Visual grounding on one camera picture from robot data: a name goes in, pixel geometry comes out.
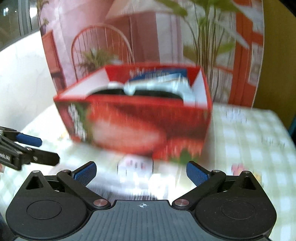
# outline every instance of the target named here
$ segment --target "table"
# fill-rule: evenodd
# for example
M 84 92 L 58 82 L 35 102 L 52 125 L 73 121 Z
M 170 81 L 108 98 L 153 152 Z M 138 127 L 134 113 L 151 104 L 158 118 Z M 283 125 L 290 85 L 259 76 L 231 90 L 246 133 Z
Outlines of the table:
M 125 156 L 73 143 L 68 139 L 54 105 L 31 122 L 23 133 L 40 137 L 43 140 L 41 148 L 57 152 L 61 160 L 56 167 L 31 164 L 23 166 L 21 172 L 6 168 L 0 174 L 0 212 L 3 217 L 13 196 L 33 170 L 54 175 L 93 160 L 98 166 L 97 177 L 107 182 L 108 178 L 116 177 L 117 163 Z M 273 241 L 295 241 L 296 149 L 274 112 L 214 104 L 212 122 L 198 163 L 209 170 L 220 169 L 227 175 L 238 175 L 244 169 L 252 171 L 277 211 L 270 238 Z M 148 186 L 157 198 L 166 198 L 170 202 L 195 187 L 186 177 L 185 166 L 164 162 L 154 162 L 149 182 L 140 185 Z

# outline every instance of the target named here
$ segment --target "red box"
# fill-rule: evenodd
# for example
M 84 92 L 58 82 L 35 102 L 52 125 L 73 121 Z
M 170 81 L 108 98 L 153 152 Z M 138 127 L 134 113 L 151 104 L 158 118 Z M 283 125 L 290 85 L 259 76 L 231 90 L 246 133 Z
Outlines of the red box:
M 90 95 L 110 81 L 125 83 L 140 72 L 165 67 L 187 68 L 196 96 L 194 106 L 169 98 Z M 184 65 L 105 66 L 59 93 L 54 101 L 74 141 L 182 162 L 199 157 L 212 112 L 203 70 Z

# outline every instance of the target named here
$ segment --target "chair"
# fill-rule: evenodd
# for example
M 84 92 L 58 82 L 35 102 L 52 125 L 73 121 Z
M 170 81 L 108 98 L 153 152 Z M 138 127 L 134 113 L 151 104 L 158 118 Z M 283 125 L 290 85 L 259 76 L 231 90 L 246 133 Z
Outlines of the chair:
M 87 76 L 81 71 L 83 53 L 91 48 L 105 49 L 118 57 L 123 63 L 134 63 L 134 56 L 126 36 L 117 28 L 109 24 L 96 24 L 81 30 L 73 40 L 71 55 L 76 80 Z

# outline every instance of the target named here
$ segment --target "triangular cutout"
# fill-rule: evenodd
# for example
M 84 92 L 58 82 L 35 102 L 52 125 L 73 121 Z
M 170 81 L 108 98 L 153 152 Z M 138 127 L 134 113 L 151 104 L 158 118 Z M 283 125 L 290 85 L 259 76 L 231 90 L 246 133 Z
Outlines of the triangular cutout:
M 39 177 L 32 177 L 30 180 L 29 184 L 27 185 L 26 189 L 27 190 L 32 190 L 32 189 L 37 189 L 37 188 L 42 188 L 43 184 L 40 181 Z
M 249 177 L 244 178 L 244 181 L 241 184 L 241 188 L 256 190 L 256 187 L 254 186 L 252 180 Z

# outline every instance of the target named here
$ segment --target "screw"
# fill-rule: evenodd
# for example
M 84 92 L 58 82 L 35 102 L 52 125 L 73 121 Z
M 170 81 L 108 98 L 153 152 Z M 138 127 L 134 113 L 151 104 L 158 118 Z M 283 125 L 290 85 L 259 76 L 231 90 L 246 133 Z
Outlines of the screw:
M 178 199 L 175 201 L 175 204 L 179 207 L 185 207 L 189 204 L 189 201 L 186 199 Z
M 96 205 L 97 207 L 103 207 L 106 206 L 108 204 L 108 201 L 105 199 L 97 199 L 94 201 L 94 205 Z

